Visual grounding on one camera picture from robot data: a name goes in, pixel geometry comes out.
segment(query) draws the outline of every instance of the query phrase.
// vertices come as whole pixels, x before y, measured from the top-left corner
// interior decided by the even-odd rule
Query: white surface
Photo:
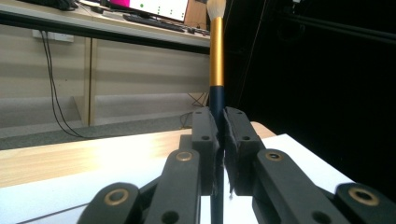
[[[288,153],[319,187],[334,193],[338,184],[352,182],[286,134],[262,140],[267,148]],[[101,188],[114,182],[130,182],[139,188],[162,172],[165,159],[141,163],[137,167],[70,175],[0,189],[0,223],[16,223],[88,203]],[[229,191],[225,174],[225,190]],[[202,198],[201,223],[210,223],[209,197]],[[76,223],[84,207],[31,223]],[[251,197],[224,195],[224,223],[257,223]]]

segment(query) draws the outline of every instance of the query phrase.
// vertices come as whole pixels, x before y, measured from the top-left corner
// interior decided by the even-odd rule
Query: black curtain
[[[227,8],[227,105],[277,134],[289,134],[396,202],[396,4],[231,2],[250,10]],[[379,31],[389,41],[288,21],[285,15]]]

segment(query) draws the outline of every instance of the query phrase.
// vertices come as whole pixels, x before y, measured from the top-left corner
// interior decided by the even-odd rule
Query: gray floor
[[[178,130],[191,126],[188,114],[199,108],[187,93],[101,96],[96,98],[95,125],[84,127],[72,97],[59,98],[59,103],[75,133],[63,122],[70,134],[62,131],[50,98],[0,99],[0,149]]]

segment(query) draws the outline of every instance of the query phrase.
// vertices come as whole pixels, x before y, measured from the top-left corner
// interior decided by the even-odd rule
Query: wooden table
[[[276,136],[251,122],[260,138]],[[0,188],[166,158],[191,129],[0,151]]]

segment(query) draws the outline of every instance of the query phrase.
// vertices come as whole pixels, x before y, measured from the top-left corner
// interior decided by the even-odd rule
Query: monitor screen
[[[110,6],[124,7],[152,16],[184,21],[189,0],[107,0]]]

